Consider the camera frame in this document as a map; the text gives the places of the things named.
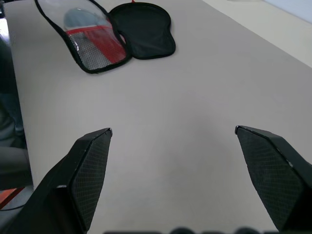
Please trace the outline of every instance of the orange object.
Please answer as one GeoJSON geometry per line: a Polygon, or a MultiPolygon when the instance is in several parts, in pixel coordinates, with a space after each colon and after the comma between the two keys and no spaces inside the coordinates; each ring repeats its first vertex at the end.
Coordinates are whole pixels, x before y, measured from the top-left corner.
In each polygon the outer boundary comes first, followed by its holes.
{"type": "Polygon", "coordinates": [[[19,194],[24,188],[8,189],[0,192],[0,209],[5,207],[17,194],[19,194]]]}

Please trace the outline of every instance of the black pouch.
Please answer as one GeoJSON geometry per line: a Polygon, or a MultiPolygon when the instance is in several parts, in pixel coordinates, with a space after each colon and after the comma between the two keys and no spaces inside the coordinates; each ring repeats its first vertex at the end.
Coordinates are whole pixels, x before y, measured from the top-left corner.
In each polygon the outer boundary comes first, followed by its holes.
{"type": "Polygon", "coordinates": [[[94,0],[35,0],[35,3],[85,72],[107,71],[131,58],[113,19],[94,0]]]}
{"type": "Polygon", "coordinates": [[[171,35],[169,14],[159,6],[145,2],[119,5],[110,11],[119,33],[137,59],[156,59],[176,50],[171,35]]]}

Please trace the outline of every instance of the open pouch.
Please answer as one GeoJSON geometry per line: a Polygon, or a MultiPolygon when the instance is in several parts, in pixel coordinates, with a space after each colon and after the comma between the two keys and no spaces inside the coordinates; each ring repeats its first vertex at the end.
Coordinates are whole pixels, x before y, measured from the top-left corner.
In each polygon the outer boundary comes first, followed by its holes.
{"type": "Polygon", "coordinates": [[[35,3],[85,72],[104,72],[131,58],[114,20],[95,1],[35,0],[35,3]]]}
{"type": "Polygon", "coordinates": [[[110,11],[119,33],[137,59],[156,59],[176,50],[171,35],[169,14],[159,6],[145,2],[119,5],[110,11]]]}

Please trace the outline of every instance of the white table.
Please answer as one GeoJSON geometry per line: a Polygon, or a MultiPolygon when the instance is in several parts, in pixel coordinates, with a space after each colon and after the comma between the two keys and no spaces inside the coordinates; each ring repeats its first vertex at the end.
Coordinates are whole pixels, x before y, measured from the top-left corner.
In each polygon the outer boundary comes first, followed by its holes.
{"type": "Polygon", "coordinates": [[[234,128],[282,135],[311,159],[312,69],[203,1],[152,2],[171,15],[176,53],[100,75],[32,1],[6,6],[35,186],[77,138],[111,127],[90,234],[274,229],[234,128]]]}

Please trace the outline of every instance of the cable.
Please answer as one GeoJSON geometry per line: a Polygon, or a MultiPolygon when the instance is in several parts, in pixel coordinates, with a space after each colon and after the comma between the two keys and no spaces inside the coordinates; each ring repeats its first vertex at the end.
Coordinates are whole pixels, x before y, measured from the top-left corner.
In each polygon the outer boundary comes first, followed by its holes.
{"type": "Polygon", "coordinates": [[[16,210],[16,209],[22,208],[24,205],[17,206],[17,207],[15,207],[15,208],[11,208],[11,209],[0,210],[0,211],[12,211],[12,210],[16,210]]]}

